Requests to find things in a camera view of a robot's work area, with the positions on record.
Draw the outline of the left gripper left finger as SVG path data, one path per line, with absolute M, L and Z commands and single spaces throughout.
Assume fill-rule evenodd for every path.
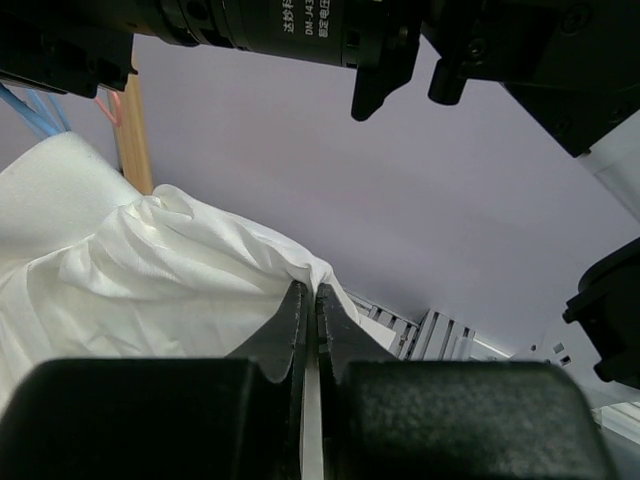
M 5 479 L 297 479 L 308 291 L 222 358 L 57 359 L 1 419 Z

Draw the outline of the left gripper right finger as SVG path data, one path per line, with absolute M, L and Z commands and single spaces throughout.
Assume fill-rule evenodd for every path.
M 316 297 L 329 479 L 613 479 L 587 401 L 536 362 L 401 361 Z

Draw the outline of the white ruffled garment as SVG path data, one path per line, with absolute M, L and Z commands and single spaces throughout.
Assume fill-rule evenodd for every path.
M 49 138 L 1 173 L 1 399 L 55 358 L 223 356 L 293 281 L 338 285 L 285 235 Z

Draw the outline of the light blue hanger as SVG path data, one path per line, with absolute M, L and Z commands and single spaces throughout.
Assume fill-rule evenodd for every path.
M 36 112 L 57 132 L 69 132 L 71 124 L 56 97 L 51 93 L 40 94 L 35 90 L 28 90 L 27 96 L 35 107 Z
M 22 118 L 39 138 L 47 138 L 49 136 L 49 130 L 47 125 L 42 122 L 42 118 L 4 84 L 1 85 L 1 99 Z

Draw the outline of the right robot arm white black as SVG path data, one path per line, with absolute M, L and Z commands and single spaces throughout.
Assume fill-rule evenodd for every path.
M 352 69 L 357 121 L 410 81 L 427 40 L 433 102 L 499 83 L 572 156 L 639 109 L 635 1 L 5 1 L 1 77 L 86 98 L 121 91 L 135 35 Z

